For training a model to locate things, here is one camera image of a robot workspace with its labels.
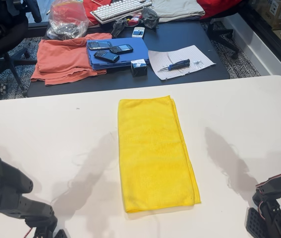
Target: carpet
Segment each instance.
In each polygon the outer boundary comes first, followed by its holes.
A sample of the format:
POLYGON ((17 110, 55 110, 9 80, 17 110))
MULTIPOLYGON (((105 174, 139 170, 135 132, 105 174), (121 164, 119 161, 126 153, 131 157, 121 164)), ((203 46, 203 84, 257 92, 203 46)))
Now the carpet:
MULTIPOLYGON (((201 25, 205 30, 207 29, 206 23, 201 23, 201 25)), ((214 28, 225 29, 224 25, 221 22, 215 22, 214 28)), ((224 38, 240 49, 234 39, 228 39, 225 36, 224 38)), ((36 59, 38 45, 41 39, 42 37, 26 38, 15 49, 10 51, 9 54, 12 55, 21 50, 23 47, 25 47, 28 49, 30 59, 36 59)), ((212 41, 212 45, 218 55, 220 56, 223 64, 227 68, 230 74, 230 78, 247 78, 260 76, 257 69, 254 67, 254 65, 250 62, 246 54, 241 49, 238 59, 232 59, 232 50, 214 41, 212 41)), ((30 85, 30 77, 34 71, 34 68, 34 65, 16 67, 17 73, 20 76, 22 83, 26 89, 28 89, 30 85)), ((22 98, 21 90, 10 70, 6 70, 4 73, 0 74, 0 83, 7 84, 7 94, 1 96, 0 100, 22 98)))
MULTIPOLYGON (((42 37, 25 38, 16 48, 9 51, 8 53, 11 56, 14 53, 17 53, 18 51, 20 51, 21 49, 27 48, 29 55, 30 55, 30 59, 36 59, 38 46, 39 46, 39 42, 41 41, 41 39, 42 39, 42 37)), ((28 90, 28 88, 29 88, 30 77, 34 70, 35 70, 34 65, 16 66, 16 71, 26 90, 28 90)), ((19 88, 19 86, 10 70, 6 70, 0 74, 0 83, 7 85, 7 94, 0 96, 0 100, 23 98, 23 96, 21 94, 21 89, 19 88)))

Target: phone keyboard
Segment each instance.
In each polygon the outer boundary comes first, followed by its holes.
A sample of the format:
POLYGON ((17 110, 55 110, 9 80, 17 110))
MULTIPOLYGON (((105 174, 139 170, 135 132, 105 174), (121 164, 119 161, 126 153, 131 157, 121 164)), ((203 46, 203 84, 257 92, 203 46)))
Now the phone keyboard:
POLYGON ((111 5, 100 6, 90 13, 101 24, 105 24, 138 13, 142 11, 144 7, 151 5, 152 3, 146 0, 121 0, 113 2, 111 5))
POLYGON ((118 46, 111 47, 111 52, 114 53, 114 54, 116 54, 116 53, 118 53, 120 51, 121 51, 121 49, 118 46))
POLYGON ((106 54, 107 54, 106 51, 97 51, 97 52, 95 53, 95 56, 103 57, 103 56, 106 55, 106 54))
POLYGON ((99 43, 97 41, 91 41, 89 42, 89 45, 92 47, 92 48, 98 48, 100 47, 99 43))

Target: keyboard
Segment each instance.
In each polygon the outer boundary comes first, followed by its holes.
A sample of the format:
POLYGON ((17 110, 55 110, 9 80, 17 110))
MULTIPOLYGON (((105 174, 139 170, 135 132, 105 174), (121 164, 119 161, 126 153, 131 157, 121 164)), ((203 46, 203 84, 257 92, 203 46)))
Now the keyboard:
POLYGON ((101 24, 105 24, 138 13, 144 7, 151 5, 152 3, 146 0, 121 0, 111 5, 100 6, 95 11, 91 11, 91 14, 101 24))

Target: yellow towel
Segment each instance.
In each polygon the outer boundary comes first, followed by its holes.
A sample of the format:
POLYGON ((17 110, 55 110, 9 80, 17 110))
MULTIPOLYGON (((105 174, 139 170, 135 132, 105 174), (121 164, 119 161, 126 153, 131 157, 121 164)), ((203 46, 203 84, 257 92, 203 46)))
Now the yellow towel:
POLYGON ((128 213, 200 203, 173 99, 121 100, 119 168, 128 213))

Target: blue notebook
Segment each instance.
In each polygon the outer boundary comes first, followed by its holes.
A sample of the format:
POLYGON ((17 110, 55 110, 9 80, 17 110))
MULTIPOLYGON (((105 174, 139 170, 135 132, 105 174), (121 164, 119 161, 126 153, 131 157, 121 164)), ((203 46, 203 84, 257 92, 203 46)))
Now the blue notebook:
POLYGON ((100 70, 100 69, 107 69, 107 68, 130 66, 130 62, 132 60, 141 60, 141 59, 144 59, 146 63, 149 63, 148 48, 145 45, 145 42, 143 41, 142 38, 118 38, 118 39, 108 39, 106 41, 110 41, 113 46, 129 44, 134 49, 134 51, 131 53, 121 54, 119 55, 119 60, 116 63, 110 63, 95 58, 94 54, 97 51, 91 51, 87 47, 87 54, 92 69, 100 70))

